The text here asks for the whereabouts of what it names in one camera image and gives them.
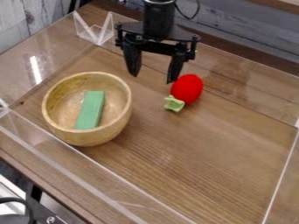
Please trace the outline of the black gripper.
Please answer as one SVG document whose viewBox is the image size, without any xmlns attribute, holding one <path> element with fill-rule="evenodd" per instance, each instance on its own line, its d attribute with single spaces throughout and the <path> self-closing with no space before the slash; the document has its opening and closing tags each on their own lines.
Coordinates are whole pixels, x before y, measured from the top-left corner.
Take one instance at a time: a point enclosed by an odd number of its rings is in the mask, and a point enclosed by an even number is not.
<svg viewBox="0 0 299 224">
<path fill-rule="evenodd" d="M 144 17 L 138 22 L 116 24 L 116 46 L 124 52 L 128 72 L 136 77 L 142 68 L 142 53 L 172 57 L 167 82 L 178 80 L 183 63 L 195 58 L 199 36 L 174 22 L 176 0 L 144 0 Z"/>
</svg>

